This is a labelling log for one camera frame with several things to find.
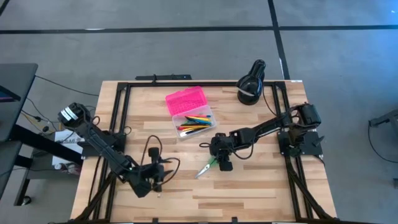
white paper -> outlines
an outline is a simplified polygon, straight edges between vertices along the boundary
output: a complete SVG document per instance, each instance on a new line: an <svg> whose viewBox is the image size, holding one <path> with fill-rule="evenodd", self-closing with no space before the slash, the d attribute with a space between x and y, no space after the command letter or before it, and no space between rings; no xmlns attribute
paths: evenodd
<svg viewBox="0 0 398 224"><path fill-rule="evenodd" d="M81 141L85 141L83 138L79 137L76 133L71 135L72 131L64 130L64 131L57 131L55 133L55 141L63 141L62 145L81 154L83 148L80 147L77 143ZM70 161L66 161L65 159L61 159L57 156L52 157L52 165L56 164L67 164Z"/></svg>

computer screen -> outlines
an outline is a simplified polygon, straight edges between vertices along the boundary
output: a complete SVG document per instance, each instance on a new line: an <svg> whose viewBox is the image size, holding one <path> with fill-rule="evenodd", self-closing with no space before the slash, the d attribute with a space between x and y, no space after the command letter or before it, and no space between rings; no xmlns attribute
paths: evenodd
<svg viewBox="0 0 398 224"><path fill-rule="evenodd" d="M3 86L0 86L0 103L19 100L21 100L21 98L17 94L11 92Z"/></svg>

clear plastic container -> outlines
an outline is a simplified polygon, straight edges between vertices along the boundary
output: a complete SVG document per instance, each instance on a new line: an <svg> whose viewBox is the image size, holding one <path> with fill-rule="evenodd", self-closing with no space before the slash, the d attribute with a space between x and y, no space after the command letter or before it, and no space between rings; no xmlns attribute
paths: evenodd
<svg viewBox="0 0 398 224"><path fill-rule="evenodd" d="M187 119L185 117L187 115L210 115L209 118L211 120L211 126L208 127L208 128L204 128L204 129L201 129L201 130L186 134L185 131L178 130L178 127L181 124L184 124L185 122L187 122ZM174 124L174 127L175 127L175 132L177 133L177 137L178 138L189 138L190 136L193 136L194 134L198 134L198 133L207 131L207 130L217 126L216 119L215 119L215 117L213 115L213 112L211 111L211 109L210 109L210 107L208 105L201 106L201 107L189 110L189 111L185 111L183 113L176 114L176 115L172 116L172 120L173 120L173 124Z"/></svg>

wooden table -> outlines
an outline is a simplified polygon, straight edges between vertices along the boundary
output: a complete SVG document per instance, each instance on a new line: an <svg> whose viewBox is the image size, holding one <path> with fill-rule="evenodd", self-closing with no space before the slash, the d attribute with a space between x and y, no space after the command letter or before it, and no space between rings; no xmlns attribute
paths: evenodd
<svg viewBox="0 0 398 224"><path fill-rule="evenodd" d="M101 87L96 115L101 118L98 126L103 130L109 128L116 85L116 81L106 81ZM302 82L286 81L286 86L290 106L307 101ZM127 136L125 153L139 161L146 139L155 134L163 143L162 157L179 157L181 166L174 179L163 186L161 197L158 197L158 193L151 192L144 198L137 198L129 184L118 181L111 221L150 222L154 217L159 218L160 222L230 222L231 217L247 222L295 220L285 161L279 154L276 133L260 138L254 145L254 154L250 159L243 161L231 156L234 166L232 172L221 172L218 167L214 167L199 179L194 178L210 157L208 149L200 148L199 143L209 142L215 133L253 127L273 118L274 115L264 100L246 106L238 101L236 87L203 87L218 125L194 138L179 141L165 104L165 96L182 89L184 88L132 88L126 120L132 133ZM266 88L265 94L271 108L274 108L271 88ZM118 120L122 105L121 103L119 107ZM150 143L150 146L157 146L155 140ZM249 151L242 150L238 154L246 157ZM302 160L309 191L325 211L335 217L323 164L313 156L302 156ZM96 161L95 157L84 161L71 218L77 217L87 206ZM175 166L176 164L166 165L165 170ZM105 193L100 218L104 216L107 196ZM299 190L298 198L302 217L305 217Z"/></svg>

black desk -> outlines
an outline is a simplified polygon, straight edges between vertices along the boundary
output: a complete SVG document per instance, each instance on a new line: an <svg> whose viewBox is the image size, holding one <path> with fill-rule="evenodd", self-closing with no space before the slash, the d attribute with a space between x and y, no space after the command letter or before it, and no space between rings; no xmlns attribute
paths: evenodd
<svg viewBox="0 0 398 224"><path fill-rule="evenodd" d="M33 84L37 64L15 63L0 64L0 84L20 96L17 102L0 103L0 174L11 170L14 165L27 169L43 167L39 160L19 155L22 144L32 146L52 155L82 165L81 155L59 143L51 141L16 124L29 90ZM19 189L14 205L21 205L33 171L25 173L25 179ZM6 188L8 172L0 177L0 198Z"/></svg>

